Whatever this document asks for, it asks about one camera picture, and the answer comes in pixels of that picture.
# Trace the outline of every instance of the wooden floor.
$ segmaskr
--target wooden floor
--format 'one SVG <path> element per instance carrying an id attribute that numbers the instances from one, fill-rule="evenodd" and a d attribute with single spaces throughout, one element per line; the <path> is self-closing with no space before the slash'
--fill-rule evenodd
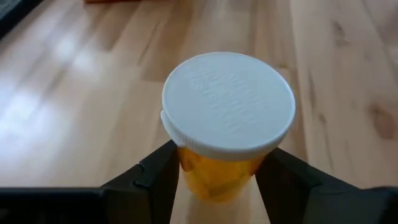
<path id="1" fill-rule="evenodd" d="M 298 113 L 281 147 L 359 187 L 398 185 L 398 0 L 44 0 L 0 43 L 0 186 L 97 186 L 169 139 L 170 71 L 257 57 Z M 253 181 L 224 205 L 180 181 L 171 223 L 264 223 Z"/>

